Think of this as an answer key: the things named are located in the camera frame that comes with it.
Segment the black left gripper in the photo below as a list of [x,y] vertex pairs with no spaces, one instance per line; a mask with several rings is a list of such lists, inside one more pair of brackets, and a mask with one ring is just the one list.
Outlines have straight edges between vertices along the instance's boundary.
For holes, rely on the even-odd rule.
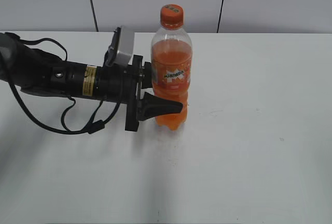
[[[125,130],[137,132],[139,121],[137,120],[137,89],[141,88],[141,73],[143,72],[142,89],[153,87],[151,63],[145,62],[142,66],[143,56],[134,55],[132,64],[123,69],[123,98],[126,104]],[[150,118],[179,114],[183,109],[181,102],[166,100],[145,92],[140,99],[140,121]]]

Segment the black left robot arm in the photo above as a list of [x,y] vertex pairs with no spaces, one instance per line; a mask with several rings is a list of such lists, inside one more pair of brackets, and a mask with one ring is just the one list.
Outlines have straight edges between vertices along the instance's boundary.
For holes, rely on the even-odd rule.
[[71,62],[36,48],[40,40],[1,33],[1,80],[9,84],[25,114],[41,128],[65,135],[67,126],[52,128],[36,119],[20,92],[40,97],[63,97],[113,102],[114,116],[120,105],[127,107],[125,129],[135,132],[141,121],[166,114],[178,114],[183,105],[146,92],[152,87],[151,64],[133,54],[134,33],[124,27],[114,31],[102,66]]

